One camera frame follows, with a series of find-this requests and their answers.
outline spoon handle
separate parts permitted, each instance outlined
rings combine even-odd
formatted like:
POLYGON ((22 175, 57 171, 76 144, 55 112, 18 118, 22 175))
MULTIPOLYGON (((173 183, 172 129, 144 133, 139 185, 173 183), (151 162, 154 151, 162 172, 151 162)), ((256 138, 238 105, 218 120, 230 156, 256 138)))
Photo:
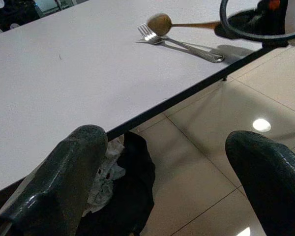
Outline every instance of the spoon handle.
POLYGON ((172 24, 172 27, 194 27, 194 28, 208 28, 215 29, 221 22, 220 21, 212 21, 207 23, 195 23, 195 24, 172 24))
POLYGON ((213 63, 220 63, 224 60, 224 57, 222 55, 219 55, 219 54, 214 54, 214 53, 209 53, 209 52, 206 52, 204 50, 201 50, 199 48, 194 48, 194 47, 191 47, 189 45, 186 45, 184 43, 181 43, 179 41, 176 41, 176 40, 173 40, 167 36, 163 36, 162 37, 163 40, 167 40, 167 41, 170 41, 172 43, 175 43, 183 48, 186 48, 188 49, 189 51, 193 52, 194 54, 198 55, 199 57, 205 59, 205 60, 208 60, 210 62, 213 62, 213 63))

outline black object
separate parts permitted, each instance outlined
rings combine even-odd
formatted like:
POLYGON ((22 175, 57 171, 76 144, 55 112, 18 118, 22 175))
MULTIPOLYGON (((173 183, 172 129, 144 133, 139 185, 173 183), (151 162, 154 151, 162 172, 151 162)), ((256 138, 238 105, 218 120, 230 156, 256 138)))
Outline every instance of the black object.
POLYGON ((114 195, 103 209, 81 219, 76 236, 137 236, 144 228, 154 206, 155 165, 139 135, 127 132, 124 147, 118 164, 125 176, 114 181, 114 195))
POLYGON ((61 141, 0 210, 12 235, 75 235, 107 148, 105 131, 84 125, 61 141))
POLYGON ((216 35, 230 39, 244 38, 263 42, 264 45, 287 46, 287 41, 295 38, 295 32, 285 34, 284 22, 288 0, 280 0, 279 7, 271 8, 271 0, 262 0, 256 10, 241 12, 232 16, 229 21, 226 16, 228 0, 222 0, 220 5, 221 25, 215 30, 216 35))
POLYGON ((33 0, 4 0, 4 7, 0 8, 0 29, 7 31, 39 19, 36 9, 33 0))
POLYGON ((295 236, 295 154, 249 131, 226 140, 226 154, 267 236, 295 236))

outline cloth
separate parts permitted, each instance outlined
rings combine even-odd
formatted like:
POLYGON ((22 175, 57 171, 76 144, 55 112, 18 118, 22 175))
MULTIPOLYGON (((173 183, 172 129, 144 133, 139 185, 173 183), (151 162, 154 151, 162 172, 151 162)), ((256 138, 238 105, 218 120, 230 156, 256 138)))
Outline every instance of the cloth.
POLYGON ((114 181, 111 200, 100 211, 89 212, 81 219, 76 236, 138 236, 144 228, 154 206, 155 180, 155 165, 146 141, 127 132, 118 164, 126 169, 126 174, 114 181))
POLYGON ((113 196, 113 180, 125 175, 125 169, 116 163, 124 149, 120 140, 123 137, 116 138, 107 145, 105 159, 96 173, 83 217, 90 211, 94 213, 101 210, 113 196))
POLYGON ((267 236, 295 236, 295 154, 249 131, 234 131, 226 154, 267 236))

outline tiled floor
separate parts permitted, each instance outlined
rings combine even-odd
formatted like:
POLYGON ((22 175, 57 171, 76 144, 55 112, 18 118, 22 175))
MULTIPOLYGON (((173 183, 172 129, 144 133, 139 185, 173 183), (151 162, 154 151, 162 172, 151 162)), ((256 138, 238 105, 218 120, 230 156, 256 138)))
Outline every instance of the tiled floor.
POLYGON ((156 164, 155 207, 143 236, 265 236, 224 151, 233 130, 295 152, 295 47, 275 50, 135 129, 156 164))

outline metal spoon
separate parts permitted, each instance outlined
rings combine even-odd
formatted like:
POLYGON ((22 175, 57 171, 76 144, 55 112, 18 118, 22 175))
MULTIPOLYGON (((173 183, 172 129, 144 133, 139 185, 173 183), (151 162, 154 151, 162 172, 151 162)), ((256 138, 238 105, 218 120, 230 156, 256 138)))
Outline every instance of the metal spoon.
POLYGON ((171 27, 195 27, 195 28, 207 28, 215 29, 220 21, 212 21, 206 23, 196 23, 196 24, 173 24, 171 18, 165 13, 159 13, 152 16, 147 21, 147 26, 151 28, 158 36, 166 35, 171 27))

